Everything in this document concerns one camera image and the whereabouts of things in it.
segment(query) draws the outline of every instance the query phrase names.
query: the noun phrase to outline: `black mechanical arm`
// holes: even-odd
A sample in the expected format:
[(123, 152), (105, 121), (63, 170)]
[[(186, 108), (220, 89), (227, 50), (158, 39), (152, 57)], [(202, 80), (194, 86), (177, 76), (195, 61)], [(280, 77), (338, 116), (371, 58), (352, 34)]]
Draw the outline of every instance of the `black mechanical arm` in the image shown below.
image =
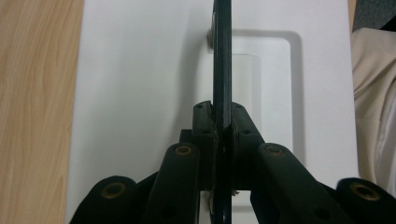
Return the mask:
[(396, 223), (396, 200), (379, 186), (343, 179), (320, 184), (285, 147), (265, 143), (246, 109), (232, 102), (231, 0), (215, 0), (213, 104), (193, 108), (160, 170), (139, 183), (97, 183), (71, 223), (198, 223), (200, 191), (213, 195), (211, 220), (232, 222), (232, 196), (250, 190), (260, 223)]

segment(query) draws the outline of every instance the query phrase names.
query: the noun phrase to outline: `wooden table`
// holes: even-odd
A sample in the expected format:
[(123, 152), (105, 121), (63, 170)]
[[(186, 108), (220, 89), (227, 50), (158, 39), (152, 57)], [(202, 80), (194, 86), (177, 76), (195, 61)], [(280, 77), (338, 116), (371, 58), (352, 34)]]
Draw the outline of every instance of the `wooden table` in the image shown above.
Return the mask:
[(82, 8), (0, 0), (0, 223), (64, 222)]

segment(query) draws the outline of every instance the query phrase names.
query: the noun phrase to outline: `beige fabric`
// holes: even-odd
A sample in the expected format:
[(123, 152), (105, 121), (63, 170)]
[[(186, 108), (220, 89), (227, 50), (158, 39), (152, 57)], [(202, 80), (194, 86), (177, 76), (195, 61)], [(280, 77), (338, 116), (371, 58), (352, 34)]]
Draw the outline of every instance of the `beige fabric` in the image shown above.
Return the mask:
[(362, 178), (377, 183), (375, 149), (384, 104), (392, 100), (387, 95), (396, 78), (396, 33), (366, 28), (354, 32), (352, 63), (359, 170)]

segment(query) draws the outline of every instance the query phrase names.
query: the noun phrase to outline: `cloth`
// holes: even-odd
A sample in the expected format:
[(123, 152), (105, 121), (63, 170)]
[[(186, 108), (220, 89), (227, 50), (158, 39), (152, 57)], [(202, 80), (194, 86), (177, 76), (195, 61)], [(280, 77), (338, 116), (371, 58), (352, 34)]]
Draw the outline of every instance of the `cloth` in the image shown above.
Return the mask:
[(351, 43), (360, 175), (395, 196), (396, 133), (386, 127), (395, 121), (396, 33), (362, 28)]

